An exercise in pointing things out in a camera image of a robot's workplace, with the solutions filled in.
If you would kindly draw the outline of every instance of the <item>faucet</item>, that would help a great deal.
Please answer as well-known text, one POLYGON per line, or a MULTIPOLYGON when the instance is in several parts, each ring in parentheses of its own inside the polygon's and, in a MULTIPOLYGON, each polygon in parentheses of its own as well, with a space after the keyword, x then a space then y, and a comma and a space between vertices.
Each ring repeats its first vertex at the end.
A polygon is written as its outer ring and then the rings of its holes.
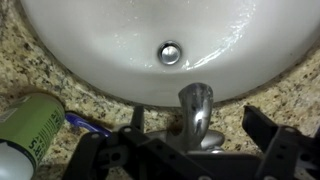
POLYGON ((148 133, 157 137, 171 147, 182 151, 210 151, 224 142, 224 135, 218 131, 208 130, 213 107, 213 91, 203 83, 192 83, 183 88, 179 94, 182 107, 183 125, 178 134, 171 131, 148 133))

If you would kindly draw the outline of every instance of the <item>blue toothbrush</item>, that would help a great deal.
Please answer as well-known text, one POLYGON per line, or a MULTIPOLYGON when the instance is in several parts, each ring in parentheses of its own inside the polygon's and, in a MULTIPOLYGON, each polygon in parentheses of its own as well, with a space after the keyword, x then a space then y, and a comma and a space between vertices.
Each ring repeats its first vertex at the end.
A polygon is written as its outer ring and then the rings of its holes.
POLYGON ((67 112, 65 114, 65 118, 70 124, 72 124, 76 127, 86 128, 90 132, 101 132, 107 137, 110 136, 110 134, 111 134, 111 131, 109 131, 109 130, 107 130, 97 124, 90 123, 72 112, 67 112))

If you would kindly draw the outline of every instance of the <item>granite countertop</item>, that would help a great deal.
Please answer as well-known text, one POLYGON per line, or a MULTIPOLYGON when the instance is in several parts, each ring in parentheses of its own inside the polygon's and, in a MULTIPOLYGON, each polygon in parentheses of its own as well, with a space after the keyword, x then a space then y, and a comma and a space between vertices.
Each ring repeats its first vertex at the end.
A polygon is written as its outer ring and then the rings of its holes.
MULTIPOLYGON (((48 92, 66 110, 78 112, 106 128, 128 123, 131 103, 114 98, 82 82, 64 68, 35 36, 16 0, 0 2, 0 112, 30 92, 48 92)), ((275 122, 313 135, 320 124, 320 40, 295 66, 239 98, 216 103, 210 129, 226 136, 227 151, 259 153, 241 128, 244 105, 254 105, 275 122)), ((146 131, 165 129, 179 121, 178 108, 146 107, 146 131)), ((44 157, 34 179, 60 179, 85 130, 65 123, 44 157)), ((120 169, 112 170, 116 178, 120 169)))

